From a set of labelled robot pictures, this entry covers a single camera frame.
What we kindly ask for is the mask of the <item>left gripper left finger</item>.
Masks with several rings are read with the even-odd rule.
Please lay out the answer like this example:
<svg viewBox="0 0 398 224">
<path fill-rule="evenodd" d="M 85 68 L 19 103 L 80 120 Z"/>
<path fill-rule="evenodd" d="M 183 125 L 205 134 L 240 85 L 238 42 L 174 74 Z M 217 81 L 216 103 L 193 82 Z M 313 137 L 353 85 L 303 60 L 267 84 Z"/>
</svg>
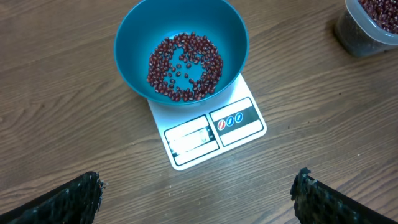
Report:
<svg viewBox="0 0 398 224">
<path fill-rule="evenodd" d="M 106 183 L 89 171 L 1 215 L 1 223 L 92 224 Z"/>
</svg>

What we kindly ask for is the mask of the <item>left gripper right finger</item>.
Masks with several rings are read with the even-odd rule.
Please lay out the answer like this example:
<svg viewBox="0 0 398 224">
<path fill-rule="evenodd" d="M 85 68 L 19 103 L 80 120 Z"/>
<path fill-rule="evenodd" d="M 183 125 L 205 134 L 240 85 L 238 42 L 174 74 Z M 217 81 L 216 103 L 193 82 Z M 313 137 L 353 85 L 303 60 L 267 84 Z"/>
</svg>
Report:
<svg viewBox="0 0 398 224">
<path fill-rule="evenodd" d="M 397 224 L 310 176 L 306 167 L 290 190 L 295 216 L 301 224 Z"/>
</svg>

